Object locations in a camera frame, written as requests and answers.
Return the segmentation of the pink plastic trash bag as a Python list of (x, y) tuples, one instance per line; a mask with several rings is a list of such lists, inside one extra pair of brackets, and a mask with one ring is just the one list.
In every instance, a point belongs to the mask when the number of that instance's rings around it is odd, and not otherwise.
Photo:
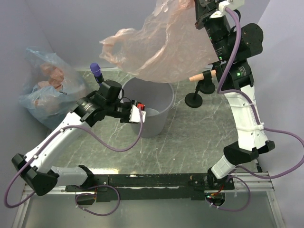
[(185, 80), (218, 59), (206, 30), (195, 23), (194, 1), (158, 0), (140, 30), (121, 29), (102, 40), (100, 58), (141, 80)]

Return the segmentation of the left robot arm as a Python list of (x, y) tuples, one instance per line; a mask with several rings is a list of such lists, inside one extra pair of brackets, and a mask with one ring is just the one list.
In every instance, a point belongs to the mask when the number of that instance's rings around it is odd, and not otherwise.
[(12, 158), (18, 175), (39, 196), (59, 186), (78, 186), (83, 191), (92, 189), (95, 176), (86, 166), (62, 168), (53, 166), (53, 162), (82, 132), (92, 134), (91, 127), (106, 116), (117, 118), (121, 123), (143, 124), (144, 104), (123, 95), (120, 83), (106, 80), (98, 90), (79, 99), (42, 143), (25, 155), (16, 154)]

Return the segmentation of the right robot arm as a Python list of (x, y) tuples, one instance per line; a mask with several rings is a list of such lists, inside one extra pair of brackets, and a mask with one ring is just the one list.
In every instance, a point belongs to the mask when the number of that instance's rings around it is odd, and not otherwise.
[(240, 25), (242, 0), (196, 0), (196, 29), (205, 29), (216, 52), (213, 73), (217, 93), (224, 95), (236, 124), (238, 140), (223, 149), (222, 158), (208, 170), (207, 183), (218, 189), (238, 166), (275, 148), (260, 120), (248, 58), (263, 51), (264, 34), (255, 23)]

